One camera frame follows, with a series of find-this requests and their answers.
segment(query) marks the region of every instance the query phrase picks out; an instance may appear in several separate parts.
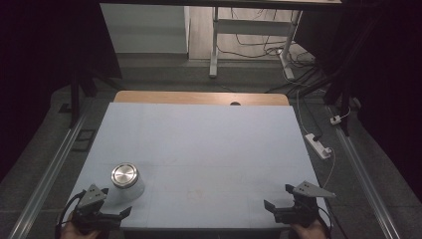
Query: power strip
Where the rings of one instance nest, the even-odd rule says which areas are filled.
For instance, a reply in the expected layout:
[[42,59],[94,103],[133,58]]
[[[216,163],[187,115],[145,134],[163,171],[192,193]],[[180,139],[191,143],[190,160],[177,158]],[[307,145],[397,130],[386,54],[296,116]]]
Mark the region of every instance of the power strip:
[[314,137],[315,136],[313,133],[305,135],[305,138],[307,139],[308,143],[313,147],[318,156],[321,159],[327,159],[331,157],[331,149],[329,149],[329,147],[323,147],[319,140],[314,141]]

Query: silver lid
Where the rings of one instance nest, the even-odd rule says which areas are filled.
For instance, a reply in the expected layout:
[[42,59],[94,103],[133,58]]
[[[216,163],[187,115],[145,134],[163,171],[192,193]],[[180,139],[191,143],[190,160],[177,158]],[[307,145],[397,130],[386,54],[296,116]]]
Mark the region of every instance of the silver lid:
[[111,173],[111,181],[118,188],[129,188],[136,184],[139,178],[136,167],[128,162],[119,164]]

